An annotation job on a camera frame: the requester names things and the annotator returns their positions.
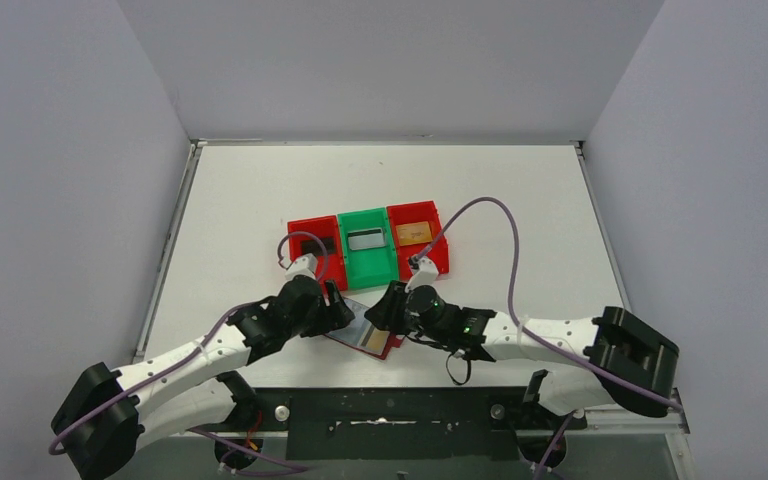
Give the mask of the red plastic bin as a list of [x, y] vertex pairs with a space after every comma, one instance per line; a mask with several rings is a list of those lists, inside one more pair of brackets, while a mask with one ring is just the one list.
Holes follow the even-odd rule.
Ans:
[[325, 251], [322, 251], [317, 241], [309, 236], [292, 236], [289, 240], [289, 255], [291, 260], [297, 257], [313, 254], [317, 259], [317, 273], [323, 273], [320, 284], [333, 280], [340, 291], [348, 290], [348, 280], [343, 258], [343, 246], [336, 215], [290, 221], [287, 232], [307, 232], [317, 237]]
[[395, 241], [399, 278], [407, 281], [412, 275], [410, 258], [436, 238], [443, 224], [436, 204], [431, 200], [390, 205], [386, 211]]

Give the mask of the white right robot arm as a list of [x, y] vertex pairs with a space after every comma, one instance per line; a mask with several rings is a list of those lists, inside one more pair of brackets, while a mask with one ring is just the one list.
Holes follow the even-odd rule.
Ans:
[[546, 364], [537, 390], [522, 400], [524, 417], [538, 427], [606, 404], [651, 418], [681, 408], [670, 398], [679, 347], [621, 307], [595, 317], [517, 322], [504, 312], [447, 302], [431, 285], [393, 281], [365, 317], [378, 329], [425, 337], [467, 362]]

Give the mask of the green plastic bin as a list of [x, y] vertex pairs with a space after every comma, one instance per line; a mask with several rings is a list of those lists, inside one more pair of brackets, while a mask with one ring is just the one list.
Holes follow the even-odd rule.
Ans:
[[399, 278], [388, 214], [374, 208], [337, 215], [350, 290], [386, 286]]

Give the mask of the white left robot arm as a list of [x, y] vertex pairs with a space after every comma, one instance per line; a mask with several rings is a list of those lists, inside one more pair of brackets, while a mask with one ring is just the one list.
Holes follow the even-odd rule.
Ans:
[[161, 405], [219, 374], [281, 350], [290, 339], [330, 333], [355, 318], [335, 282], [298, 275], [280, 292], [235, 306], [204, 336], [138, 364], [100, 362], [76, 380], [52, 420], [52, 456], [67, 455], [85, 479], [114, 472], [102, 461], [131, 457], [143, 422]]

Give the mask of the red leather card holder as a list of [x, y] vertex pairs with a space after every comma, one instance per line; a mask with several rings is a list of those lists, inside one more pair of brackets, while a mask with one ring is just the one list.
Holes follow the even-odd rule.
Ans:
[[368, 306], [349, 298], [345, 303], [355, 318], [346, 327], [326, 333], [327, 338], [379, 360], [385, 360], [392, 349], [402, 345], [402, 337], [377, 329], [365, 317]]

